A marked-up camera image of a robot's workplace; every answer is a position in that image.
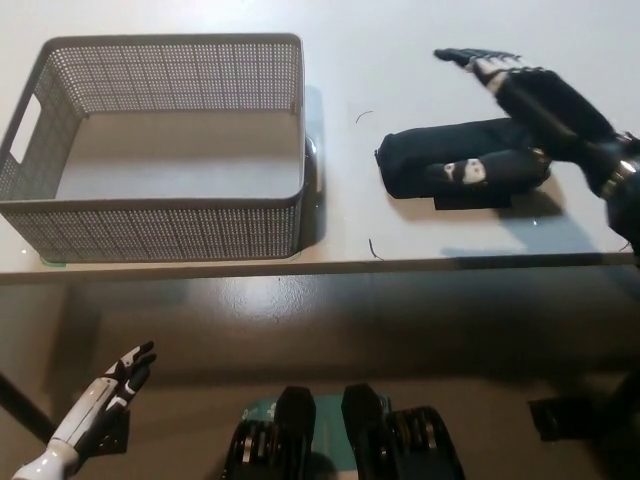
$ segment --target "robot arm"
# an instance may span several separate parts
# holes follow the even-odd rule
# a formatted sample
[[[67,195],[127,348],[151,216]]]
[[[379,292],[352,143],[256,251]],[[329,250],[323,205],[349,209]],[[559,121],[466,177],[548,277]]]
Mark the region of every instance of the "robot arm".
[[[64,480],[74,475],[127,411],[149,378],[153,342],[134,348],[95,379],[53,434],[46,451],[14,480]]]
[[[557,73],[519,55],[451,48],[434,54],[472,73],[546,155],[578,165],[591,191],[606,201],[611,228],[640,255],[640,140],[616,133]]]

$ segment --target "table surface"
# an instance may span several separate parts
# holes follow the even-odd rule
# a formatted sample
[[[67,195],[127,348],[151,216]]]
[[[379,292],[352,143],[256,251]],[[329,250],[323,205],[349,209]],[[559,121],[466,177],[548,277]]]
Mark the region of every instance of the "table surface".
[[[310,246],[293,258],[47,266],[0,219],[0,282],[630,263],[573,165],[554,164],[507,213],[442,212],[430,199],[389,197],[373,151],[387,133],[503,116],[475,80],[432,57],[450,46],[521,53],[558,71],[617,129],[640,131],[640,64],[630,61],[639,17],[640,4],[595,0],[0,0],[0,130],[52,37],[293,32],[304,43],[318,170]]]

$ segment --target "folded dark fabric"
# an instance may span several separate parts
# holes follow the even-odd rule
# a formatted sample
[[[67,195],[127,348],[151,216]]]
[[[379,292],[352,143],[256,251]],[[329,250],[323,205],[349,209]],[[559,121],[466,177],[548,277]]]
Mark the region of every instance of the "folded dark fabric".
[[[536,147],[526,128],[500,118],[389,134],[375,155],[395,198],[473,190],[515,194],[549,178],[550,160]]]

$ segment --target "basket handle hole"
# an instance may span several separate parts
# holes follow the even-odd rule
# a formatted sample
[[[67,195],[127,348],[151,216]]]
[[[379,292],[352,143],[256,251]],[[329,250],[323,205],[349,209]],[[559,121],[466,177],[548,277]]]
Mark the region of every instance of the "basket handle hole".
[[[11,144],[11,155],[18,163],[22,163],[25,158],[27,149],[29,148],[29,142],[33,136],[33,131],[36,128],[36,122],[38,121],[41,111],[42,108],[40,107],[40,102],[38,102],[35,95],[31,95],[29,105],[27,105],[27,109],[25,110],[24,115],[22,116],[22,121],[20,122],[20,127],[18,127],[18,132],[13,138],[13,143]]]

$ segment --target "floor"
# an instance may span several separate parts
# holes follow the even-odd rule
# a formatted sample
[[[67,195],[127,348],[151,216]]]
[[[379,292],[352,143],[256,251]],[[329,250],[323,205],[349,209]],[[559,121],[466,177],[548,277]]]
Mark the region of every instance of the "floor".
[[[156,341],[128,454],[78,478],[216,478],[247,403],[368,380],[396,408],[437,408],[469,480],[637,479],[634,422],[598,445],[543,444],[527,402],[611,389],[640,360],[639,303],[629,268],[2,287],[0,368],[60,419]],[[4,413],[0,444],[0,478],[41,449]]]

